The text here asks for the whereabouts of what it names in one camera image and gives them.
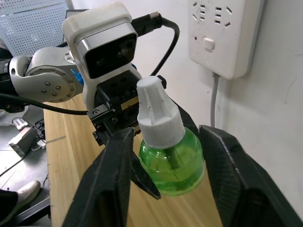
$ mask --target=green bottle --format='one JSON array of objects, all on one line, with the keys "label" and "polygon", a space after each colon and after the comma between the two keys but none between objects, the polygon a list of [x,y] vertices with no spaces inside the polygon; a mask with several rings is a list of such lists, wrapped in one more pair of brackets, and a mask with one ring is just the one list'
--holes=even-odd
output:
[{"label": "green bottle", "polygon": [[165,93],[158,77],[141,79],[138,123],[143,134],[139,160],[158,190],[182,195],[195,189],[204,177],[201,143],[185,128],[179,109]]}]

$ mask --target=floor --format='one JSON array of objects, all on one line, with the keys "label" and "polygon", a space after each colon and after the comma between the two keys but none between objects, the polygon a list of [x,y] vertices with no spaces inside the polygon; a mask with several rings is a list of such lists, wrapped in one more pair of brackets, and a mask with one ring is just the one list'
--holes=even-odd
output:
[{"label": "floor", "polygon": [[[33,124],[43,118],[43,111],[37,107],[30,106],[23,118]],[[15,126],[0,127],[0,174],[20,160],[20,157],[8,145],[8,142],[17,134],[18,130]],[[35,205],[49,196],[47,190],[43,189],[42,186],[46,176],[46,149],[31,151],[22,162],[17,164],[0,178],[0,189],[16,191],[27,183],[33,180],[38,180],[41,183],[41,190],[38,196],[30,204]],[[49,189],[48,180],[45,182],[45,187]],[[33,223],[33,226],[50,227],[51,221],[47,216],[45,216],[38,222]]]}]

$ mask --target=shoe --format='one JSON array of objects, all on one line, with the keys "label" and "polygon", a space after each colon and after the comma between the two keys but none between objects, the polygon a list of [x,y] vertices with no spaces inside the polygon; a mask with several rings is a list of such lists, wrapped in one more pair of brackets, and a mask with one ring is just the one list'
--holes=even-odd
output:
[{"label": "shoe", "polygon": [[28,183],[27,185],[16,191],[18,194],[18,201],[14,209],[10,212],[10,214],[7,215],[7,217],[2,222],[0,222],[0,226],[8,222],[20,208],[30,203],[38,195],[39,191],[39,181],[32,181],[31,183]]}]

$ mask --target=wooden surface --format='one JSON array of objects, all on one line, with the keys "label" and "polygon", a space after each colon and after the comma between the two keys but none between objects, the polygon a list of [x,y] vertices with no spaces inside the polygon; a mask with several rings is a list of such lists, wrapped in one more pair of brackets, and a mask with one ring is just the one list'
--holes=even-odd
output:
[{"label": "wooden surface", "polygon": [[[82,96],[54,106],[85,110]],[[94,127],[87,116],[74,116],[45,110],[48,172],[52,226],[62,225],[80,179],[103,147],[92,136]],[[134,138],[138,154],[142,136]],[[204,180],[191,193],[163,196],[159,201],[131,184],[128,227],[221,227],[211,193],[207,171]]]}]

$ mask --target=screw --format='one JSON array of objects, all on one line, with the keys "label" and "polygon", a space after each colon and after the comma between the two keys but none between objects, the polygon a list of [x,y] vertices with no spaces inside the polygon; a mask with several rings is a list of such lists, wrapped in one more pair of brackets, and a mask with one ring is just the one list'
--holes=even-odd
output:
[{"label": "screw", "polygon": [[93,111],[93,114],[98,114],[98,113],[100,113],[100,110],[98,109]]},{"label": "screw", "polygon": [[112,118],[112,122],[115,124],[117,123],[118,119],[116,119],[115,117]]}]

